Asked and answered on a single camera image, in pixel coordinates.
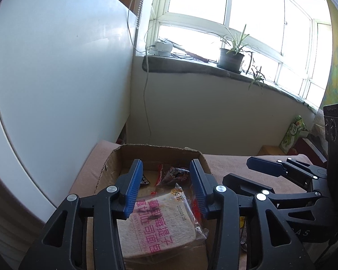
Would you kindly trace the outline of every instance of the window blind cord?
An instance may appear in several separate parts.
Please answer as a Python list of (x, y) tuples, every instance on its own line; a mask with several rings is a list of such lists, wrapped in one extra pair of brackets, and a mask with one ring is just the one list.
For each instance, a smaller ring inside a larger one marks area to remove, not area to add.
[(129, 27), (129, 14), (130, 14), (130, 8), (132, 6), (132, 2), (133, 0), (130, 1), (130, 4), (129, 4), (129, 7), (128, 7), (128, 15), (126, 17), (126, 25), (128, 27), (128, 31), (129, 31), (129, 37), (130, 37), (130, 42), (132, 43), (132, 46), (134, 47), (134, 49), (138, 52), (138, 53), (144, 53), (145, 52), (145, 59), (146, 59), (146, 67), (147, 67), (147, 76), (146, 76), (146, 80), (145, 80), (145, 85), (144, 85), (144, 90), (143, 90), (143, 102), (144, 102), (144, 110), (145, 110), (145, 117), (146, 117), (146, 120), (147, 120), (147, 124), (148, 124), (148, 129), (149, 129), (149, 138), (148, 138), (148, 142), (147, 144), (150, 143), (150, 139), (151, 139), (151, 127), (150, 127), (150, 123), (149, 123), (149, 117), (148, 117), (148, 110), (147, 110), (147, 105), (146, 105), (146, 89), (147, 89), (147, 86), (148, 86), (148, 79), (149, 79), (149, 61), (148, 61), (148, 49), (150, 47), (153, 47), (155, 45), (151, 45), (151, 46), (148, 46), (145, 48), (145, 51), (138, 51), (136, 49), (136, 47), (134, 46), (134, 43), (132, 42), (132, 34), (130, 32), (130, 27)]

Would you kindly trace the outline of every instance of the colorful mural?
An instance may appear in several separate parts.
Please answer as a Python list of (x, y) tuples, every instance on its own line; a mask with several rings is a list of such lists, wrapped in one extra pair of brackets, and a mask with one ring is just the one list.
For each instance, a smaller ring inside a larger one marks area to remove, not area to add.
[(325, 105), (338, 103), (338, 10), (331, 0), (327, 0), (327, 2), (331, 14), (333, 52), (328, 84), (320, 108), (323, 108)]

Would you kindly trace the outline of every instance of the cardboard box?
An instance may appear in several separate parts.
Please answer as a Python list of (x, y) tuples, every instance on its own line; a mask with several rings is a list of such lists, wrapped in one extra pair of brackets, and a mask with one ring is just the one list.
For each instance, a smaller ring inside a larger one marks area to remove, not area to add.
[[(158, 165), (169, 164), (174, 167), (189, 167), (190, 161), (199, 159), (203, 170), (211, 173), (206, 160), (199, 151), (158, 147), (149, 145), (126, 144), (113, 150), (108, 157), (100, 178), (96, 185), (97, 194), (107, 186), (114, 185), (119, 175), (127, 173), (134, 159), (143, 162), (144, 176), (150, 181), (150, 185), (140, 188), (138, 197), (147, 196), (153, 191), (158, 178)], [(203, 227), (209, 229), (209, 236), (205, 243), (195, 244), (194, 247), (185, 247), (181, 254), (156, 264), (126, 263), (126, 269), (151, 270), (163, 269), (172, 270), (175, 268), (206, 270), (208, 257), (213, 247), (216, 220), (203, 220)], [(93, 221), (88, 219), (87, 223), (87, 270), (94, 270), (93, 262)]]
[(285, 153), (279, 148), (279, 146), (263, 145), (257, 153), (257, 156), (262, 155), (285, 155)]

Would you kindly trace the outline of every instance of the plastic packaging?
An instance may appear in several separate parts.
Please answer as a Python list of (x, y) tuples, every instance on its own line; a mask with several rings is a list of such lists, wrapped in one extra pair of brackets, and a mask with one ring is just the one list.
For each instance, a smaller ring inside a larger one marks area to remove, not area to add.
[(140, 185), (143, 186), (143, 185), (149, 185), (150, 182), (148, 181), (148, 179), (145, 177), (145, 176), (142, 176), (142, 180), (140, 182)]
[(183, 186), (189, 183), (190, 173), (185, 168), (167, 167), (161, 164), (158, 171), (159, 176), (156, 186), (174, 186), (175, 184)]
[(130, 217), (117, 222), (124, 261), (130, 263), (164, 261), (207, 236), (178, 184), (166, 193), (138, 198)]
[(295, 117), (293, 123), (291, 123), (291, 125), (289, 126), (283, 140), (279, 144), (280, 149), (282, 149), (283, 152), (287, 154), (289, 149), (292, 148), (298, 140), (300, 132), (305, 130), (306, 126), (301, 116)]
[(245, 217), (240, 217), (240, 247), (247, 252), (247, 221)]

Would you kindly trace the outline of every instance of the snack bag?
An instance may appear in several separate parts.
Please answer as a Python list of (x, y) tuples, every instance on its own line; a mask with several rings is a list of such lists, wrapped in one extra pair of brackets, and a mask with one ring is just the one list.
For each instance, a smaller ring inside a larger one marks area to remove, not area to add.
[(300, 132), (304, 130), (306, 130), (306, 126), (301, 116), (295, 117), (294, 122), (289, 126), (287, 133), (279, 145), (285, 154), (287, 154), (289, 149), (293, 147), (299, 138)]
[(173, 186), (175, 184), (185, 185), (189, 182), (190, 172), (187, 169), (179, 167), (166, 167), (165, 165), (158, 166), (158, 180), (156, 186)]

